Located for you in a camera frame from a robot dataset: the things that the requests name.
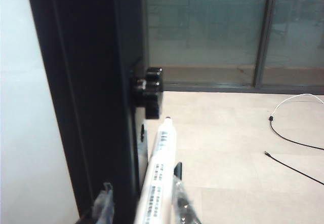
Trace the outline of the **taped black right gripper left finger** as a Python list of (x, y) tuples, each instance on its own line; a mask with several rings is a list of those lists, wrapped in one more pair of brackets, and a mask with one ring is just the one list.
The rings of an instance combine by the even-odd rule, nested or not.
[(109, 182), (103, 185), (104, 190), (100, 191), (91, 209), (78, 220), (78, 223), (113, 223), (113, 186)]

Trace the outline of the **taped black right gripper right finger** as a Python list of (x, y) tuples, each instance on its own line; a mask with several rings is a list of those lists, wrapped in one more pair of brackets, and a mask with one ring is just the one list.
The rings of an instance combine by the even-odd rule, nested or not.
[(172, 205), (175, 223), (201, 224), (182, 181), (182, 162), (178, 162), (174, 168)]

